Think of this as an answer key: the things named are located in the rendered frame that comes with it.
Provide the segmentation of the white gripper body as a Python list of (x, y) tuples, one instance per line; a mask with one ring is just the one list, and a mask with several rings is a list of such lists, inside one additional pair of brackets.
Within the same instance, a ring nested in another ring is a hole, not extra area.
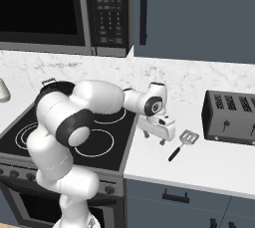
[(137, 126), (148, 134), (153, 134), (166, 141), (171, 141), (175, 137), (175, 119), (167, 114), (160, 114), (138, 118)]

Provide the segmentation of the black pot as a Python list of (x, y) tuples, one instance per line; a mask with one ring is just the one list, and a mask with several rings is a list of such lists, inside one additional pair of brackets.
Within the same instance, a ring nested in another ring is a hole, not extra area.
[(45, 95), (52, 92), (60, 92), (69, 96), (75, 87), (75, 84), (67, 81), (57, 81), (55, 78), (51, 78), (49, 80), (42, 82), (43, 88), (40, 90), (40, 93), (37, 95), (35, 99), (35, 106), (38, 105), (39, 101)]

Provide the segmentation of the black hob with white rings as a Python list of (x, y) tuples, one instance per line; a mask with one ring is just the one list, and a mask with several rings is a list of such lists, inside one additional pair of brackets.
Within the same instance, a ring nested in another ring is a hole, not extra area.
[[(125, 109), (116, 114), (96, 114), (91, 136), (70, 149), (74, 163), (119, 171), (134, 121), (135, 114)], [(26, 140), (37, 126), (35, 108), (30, 105), (0, 137), (0, 163), (36, 169)]]

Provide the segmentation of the blue-grey drawer front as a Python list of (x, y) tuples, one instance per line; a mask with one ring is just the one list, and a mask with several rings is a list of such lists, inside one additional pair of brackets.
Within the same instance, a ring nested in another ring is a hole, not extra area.
[[(190, 199), (189, 204), (162, 199), (162, 193), (165, 188), (167, 189), (167, 193), (172, 195), (183, 196), (184, 193), (187, 192), (187, 196)], [(227, 195), (131, 179), (126, 180), (126, 189), (127, 196), (130, 197), (152, 200), (160, 203), (171, 203), (219, 213), (225, 211), (230, 200), (230, 197)]]

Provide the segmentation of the black and silver toaster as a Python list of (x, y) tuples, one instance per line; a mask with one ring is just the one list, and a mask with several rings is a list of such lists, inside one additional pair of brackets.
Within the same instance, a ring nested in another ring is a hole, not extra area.
[(201, 119), (205, 139), (255, 146), (255, 94), (206, 91)]

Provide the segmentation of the blue-grey base cupboard door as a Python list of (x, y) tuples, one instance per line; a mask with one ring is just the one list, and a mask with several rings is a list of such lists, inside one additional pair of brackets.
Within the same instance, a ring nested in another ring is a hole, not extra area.
[(220, 227), (222, 213), (175, 204), (127, 198), (127, 228), (210, 228), (210, 218)]
[(237, 228), (255, 228), (255, 199), (231, 197), (220, 228), (229, 228), (229, 222)]

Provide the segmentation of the black oven door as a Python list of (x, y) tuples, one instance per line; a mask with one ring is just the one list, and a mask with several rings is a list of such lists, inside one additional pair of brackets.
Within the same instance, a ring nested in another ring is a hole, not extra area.
[[(1, 181), (0, 185), (17, 222), (21, 226), (53, 228), (54, 224), (61, 218), (60, 197), (51, 199), (21, 194), (8, 188)], [(118, 228), (115, 217), (118, 209), (118, 201), (115, 205), (109, 206), (89, 205), (89, 210), (98, 219), (101, 228)]]

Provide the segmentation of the black and silver microwave oven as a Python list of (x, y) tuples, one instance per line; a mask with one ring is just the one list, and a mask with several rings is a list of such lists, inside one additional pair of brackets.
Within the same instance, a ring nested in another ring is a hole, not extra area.
[(0, 0), (0, 50), (125, 57), (133, 0)]

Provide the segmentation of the beige rounded object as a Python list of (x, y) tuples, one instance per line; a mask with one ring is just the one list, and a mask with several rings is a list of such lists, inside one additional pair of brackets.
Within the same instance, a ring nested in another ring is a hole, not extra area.
[(6, 103), (11, 99), (10, 92), (4, 81), (0, 78), (0, 103)]

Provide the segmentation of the blue-grey wall cupboard door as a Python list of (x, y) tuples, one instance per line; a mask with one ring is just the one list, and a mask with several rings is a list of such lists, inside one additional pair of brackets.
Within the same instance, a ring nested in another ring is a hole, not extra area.
[(139, 13), (133, 0), (138, 57), (255, 64), (255, 0), (147, 0), (144, 46)]

